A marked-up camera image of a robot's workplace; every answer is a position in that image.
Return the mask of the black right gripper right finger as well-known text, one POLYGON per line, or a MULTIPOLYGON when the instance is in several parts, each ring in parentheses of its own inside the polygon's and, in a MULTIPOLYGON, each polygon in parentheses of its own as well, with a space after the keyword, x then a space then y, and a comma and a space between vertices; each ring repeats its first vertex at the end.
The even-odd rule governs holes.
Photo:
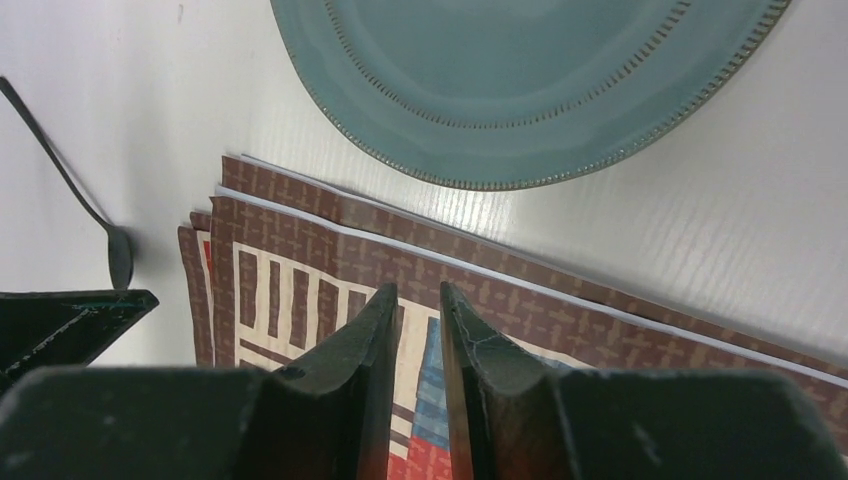
POLYGON ((440 286, 457 479, 843 479, 813 403, 763 370, 556 369, 440 286))

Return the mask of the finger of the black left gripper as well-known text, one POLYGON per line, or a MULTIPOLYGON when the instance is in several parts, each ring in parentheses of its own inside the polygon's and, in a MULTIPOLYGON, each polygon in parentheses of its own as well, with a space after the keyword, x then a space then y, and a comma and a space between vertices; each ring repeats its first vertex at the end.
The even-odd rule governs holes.
POLYGON ((88 365, 159 305, 148 290, 1 294, 1 389, 30 371, 88 365))

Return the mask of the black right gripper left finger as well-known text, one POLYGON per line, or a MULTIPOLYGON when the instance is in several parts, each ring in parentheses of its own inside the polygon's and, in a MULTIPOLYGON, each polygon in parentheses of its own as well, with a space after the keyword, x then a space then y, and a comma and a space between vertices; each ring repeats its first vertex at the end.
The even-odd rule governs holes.
POLYGON ((398 293, 288 365, 40 368, 1 401, 5 479, 383 479, 398 293))

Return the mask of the black spoon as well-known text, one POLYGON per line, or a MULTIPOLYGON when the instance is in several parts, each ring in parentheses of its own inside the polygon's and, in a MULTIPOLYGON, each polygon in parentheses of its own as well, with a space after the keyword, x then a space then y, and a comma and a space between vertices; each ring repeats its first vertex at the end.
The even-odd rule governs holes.
POLYGON ((107 236, 108 269, 111 285, 116 290, 128 290, 134 274, 133 246, 129 234, 122 228, 109 222, 98 213, 91 203, 84 197, 71 175, 65 169, 59 159, 56 149, 51 144, 48 136, 36 120, 24 100, 17 93, 11 82, 1 77, 1 93, 18 113, 21 120, 29 128, 36 141, 44 150, 45 154, 58 171, 65 185, 70 190, 83 210, 92 218, 105 232, 107 236))

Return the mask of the striped patchwork placemat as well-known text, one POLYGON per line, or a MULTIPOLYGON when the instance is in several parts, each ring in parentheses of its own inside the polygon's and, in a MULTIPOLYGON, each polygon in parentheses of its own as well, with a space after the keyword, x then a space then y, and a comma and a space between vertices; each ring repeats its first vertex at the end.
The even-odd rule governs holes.
POLYGON ((767 368, 847 446, 847 370, 612 288, 293 172, 224 157, 210 212, 177 231, 201 366, 274 370, 396 284, 401 328, 387 475, 448 479, 442 282, 556 367, 767 368))

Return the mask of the teal ceramic plate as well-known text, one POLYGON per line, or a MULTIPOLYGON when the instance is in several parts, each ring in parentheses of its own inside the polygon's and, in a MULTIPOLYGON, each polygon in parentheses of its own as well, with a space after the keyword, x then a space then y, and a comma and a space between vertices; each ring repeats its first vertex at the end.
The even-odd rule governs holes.
POLYGON ((309 96, 357 148, 508 191, 636 154, 713 97, 786 1, 275 1, 309 96))

